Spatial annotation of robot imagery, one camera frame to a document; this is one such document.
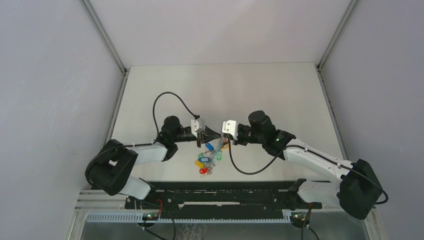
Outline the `blue keyring with keys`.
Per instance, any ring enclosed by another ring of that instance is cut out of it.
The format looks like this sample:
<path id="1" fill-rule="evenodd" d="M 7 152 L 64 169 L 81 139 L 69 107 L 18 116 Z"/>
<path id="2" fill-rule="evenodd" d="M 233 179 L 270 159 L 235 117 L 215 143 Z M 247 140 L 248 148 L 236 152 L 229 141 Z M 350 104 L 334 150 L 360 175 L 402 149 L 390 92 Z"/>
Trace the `blue keyring with keys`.
<path id="1" fill-rule="evenodd" d="M 222 137 L 216 145 L 205 143 L 205 151 L 198 154 L 194 164 L 198 167 L 201 177 L 209 176 L 213 173 L 216 162 L 220 162 L 223 158 L 223 152 L 229 149 L 229 140 Z"/>

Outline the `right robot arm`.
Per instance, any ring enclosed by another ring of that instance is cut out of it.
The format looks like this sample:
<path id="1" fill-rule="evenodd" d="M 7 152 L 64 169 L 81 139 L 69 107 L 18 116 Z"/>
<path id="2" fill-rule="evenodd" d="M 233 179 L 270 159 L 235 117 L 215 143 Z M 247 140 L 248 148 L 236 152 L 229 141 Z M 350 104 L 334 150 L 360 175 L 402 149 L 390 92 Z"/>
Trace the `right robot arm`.
<path id="1" fill-rule="evenodd" d="M 262 110 L 248 116 L 248 125 L 235 120 L 223 122 L 221 132 L 234 145 L 259 144 L 273 157 L 303 166 L 323 182 L 300 180 L 289 194 L 289 203 L 302 208 L 307 203 L 340 207 L 350 216 L 364 220 L 372 208 L 388 202 L 372 166 L 363 159 L 352 162 L 331 156 L 301 141 L 294 134 L 277 129 Z"/>

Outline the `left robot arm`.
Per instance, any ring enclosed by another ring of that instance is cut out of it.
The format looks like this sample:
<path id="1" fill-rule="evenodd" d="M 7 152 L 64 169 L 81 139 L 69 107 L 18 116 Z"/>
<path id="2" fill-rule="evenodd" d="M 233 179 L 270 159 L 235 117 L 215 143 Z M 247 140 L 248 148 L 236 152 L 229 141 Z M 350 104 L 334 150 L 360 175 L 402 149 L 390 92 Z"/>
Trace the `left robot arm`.
<path id="1" fill-rule="evenodd" d="M 149 209 L 157 196 L 151 186 L 131 175 L 135 166 L 150 162 L 165 162 L 178 151 L 178 143 L 202 144 L 219 139 L 222 135 L 210 129 L 200 117 L 191 120 L 190 126 L 181 125 L 177 116 L 168 116 L 152 143 L 124 145 L 116 139 L 109 140 L 93 157 L 85 170 L 87 182 L 110 196 L 117 194 L 137 198 L 138 204 Z"/>

